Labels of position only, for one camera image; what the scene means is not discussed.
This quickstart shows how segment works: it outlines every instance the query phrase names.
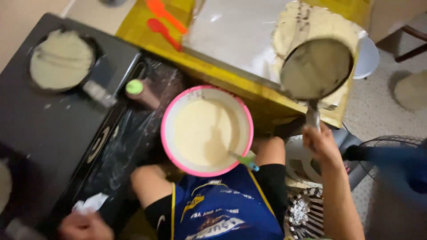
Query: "green bottle cap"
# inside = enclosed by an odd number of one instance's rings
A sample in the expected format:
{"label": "green bottle cap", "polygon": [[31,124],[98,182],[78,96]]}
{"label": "green bottle cap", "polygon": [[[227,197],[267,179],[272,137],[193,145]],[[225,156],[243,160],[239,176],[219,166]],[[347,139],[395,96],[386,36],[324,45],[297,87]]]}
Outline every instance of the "green bottle cap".
{"label": "green bottle cap", "polygon": [[138,79],[131,80],[126,85],[126,92],[128,92],[129,94],[134,94],[134,95],[138,94],[142,92],[143,89],[144,89],[144,85]]}

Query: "blue apron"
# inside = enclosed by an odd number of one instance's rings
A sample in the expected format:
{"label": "blue apron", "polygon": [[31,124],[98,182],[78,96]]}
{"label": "blue apron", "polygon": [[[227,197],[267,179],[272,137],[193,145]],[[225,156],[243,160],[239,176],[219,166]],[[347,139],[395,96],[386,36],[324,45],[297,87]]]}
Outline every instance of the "blue apron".
{"label": "blue apron", "polygon": [[249,169],[217,177],[186,175],[173,186],[171,239],[283,240],[278,221]]}

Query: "pink bowl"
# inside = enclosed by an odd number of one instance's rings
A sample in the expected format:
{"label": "pink bowl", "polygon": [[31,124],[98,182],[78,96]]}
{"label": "pink bowl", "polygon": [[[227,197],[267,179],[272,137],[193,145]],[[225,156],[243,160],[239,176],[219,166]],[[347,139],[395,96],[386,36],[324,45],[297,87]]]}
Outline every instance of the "pink bowl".
{"label": "pink bowl", "polygon": [[191,102],[202,98],[220,101],[234,111],[240,127],[239,143],[235,152],[241,156],[246,156],[254,137],[252,116],[240,98],[212,85],[202,85],[187,89],[169,104],[161,122],[161,141],[167,156],[184,172],[199,177],[219,176],[235,168],[239,161],[229,157],[218,166],[199,166],[184,158],[175,146],[173,128],[176,115]]}

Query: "black stove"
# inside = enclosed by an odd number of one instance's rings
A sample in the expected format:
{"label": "black stove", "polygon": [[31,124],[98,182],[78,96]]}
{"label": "black stove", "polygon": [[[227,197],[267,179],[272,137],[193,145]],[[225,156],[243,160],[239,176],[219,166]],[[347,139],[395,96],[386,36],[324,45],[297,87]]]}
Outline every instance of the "black stove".
{"label": "black stove", "polygon": [[16,216],[34,225],[47,216],[73,175],[89,172],[126,112],[123,100],[106,109],[78,88],[59,94],[33,88],[29,52],[57,29],[76,30],[94,39],[101,54],[91,78],[114,96],[130,80],[141,57],[131,44],[73,20],[52,14],[39,20],[0,74],[0,157],[21,162],[13,172],[27,179],[23,188],[14,186],[0,225]]}

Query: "pan handle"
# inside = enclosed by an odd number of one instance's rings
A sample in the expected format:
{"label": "pan handle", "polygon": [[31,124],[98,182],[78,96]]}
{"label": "pan handle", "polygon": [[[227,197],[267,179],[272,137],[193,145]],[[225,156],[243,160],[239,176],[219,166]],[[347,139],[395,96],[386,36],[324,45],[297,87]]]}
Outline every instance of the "pan handle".
{"label": "pan handle", "polygon": [[315,127],[320,132],[320,112],[317,104],[318,101],[308,101],[305,122],[306,124]]}
{"label": "pan handle", "polygon": [[83,85],[83,90],[95,101],[106,108],[112,107],[117,103],[117,99],[109,94],[101,85],[94,80],[89,80]]}

